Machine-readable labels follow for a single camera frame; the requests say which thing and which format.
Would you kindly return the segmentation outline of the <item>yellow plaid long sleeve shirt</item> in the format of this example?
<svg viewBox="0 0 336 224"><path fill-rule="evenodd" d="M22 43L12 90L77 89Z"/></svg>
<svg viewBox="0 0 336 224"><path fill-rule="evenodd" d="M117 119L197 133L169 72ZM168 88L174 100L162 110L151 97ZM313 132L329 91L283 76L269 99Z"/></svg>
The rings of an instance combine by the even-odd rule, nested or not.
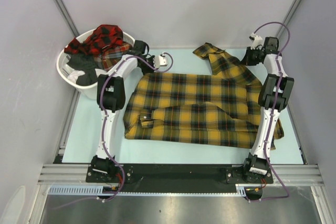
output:
<svg viewBox="0 0 336 224"><path fill-rule="evenodd" d="M194 55L212 73L148 73L125 109L124 136L251 148L260 123L260 80L238 58L206 43Z"/></svg>

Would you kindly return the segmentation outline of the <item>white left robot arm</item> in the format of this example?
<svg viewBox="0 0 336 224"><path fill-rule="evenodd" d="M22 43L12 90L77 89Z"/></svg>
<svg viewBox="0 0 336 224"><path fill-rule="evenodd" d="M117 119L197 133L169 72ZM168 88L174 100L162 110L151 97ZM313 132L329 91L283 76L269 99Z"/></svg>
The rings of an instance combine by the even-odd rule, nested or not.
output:
<svg viewBox="0 0 336 224"><path fill-rule="evenodd" d="M154 71L154 57L149 55L150 47L147 43L136 40L120 61L107 73L98 76L97 104L101 110L102 124L98 148L91 160L92 173L105 182L110 182L118 172L115 148L111 147L112 139L117 127L117 120L125 106L125 80L137 67L142 72Z"/></svg>

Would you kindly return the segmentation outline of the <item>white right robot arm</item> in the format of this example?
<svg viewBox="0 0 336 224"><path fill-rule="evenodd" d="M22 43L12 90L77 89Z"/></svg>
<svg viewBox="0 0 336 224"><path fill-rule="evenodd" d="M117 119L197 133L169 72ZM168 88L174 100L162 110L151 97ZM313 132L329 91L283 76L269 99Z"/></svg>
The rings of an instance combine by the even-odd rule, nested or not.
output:
<svg viewBox="0 0 336 224"><path fill-rule="evenodd" d="M244 65L255 66L262 63L267 70L267 77L258 97L260 123L256 140L244 161L242 176L249 183L259 182L270 171L270 149L274 132L280 116L289 102L294 85L294 78L289 77L282 65L282 52L276 37L250 35L252 45L246 49L241 61Z"/></svg>

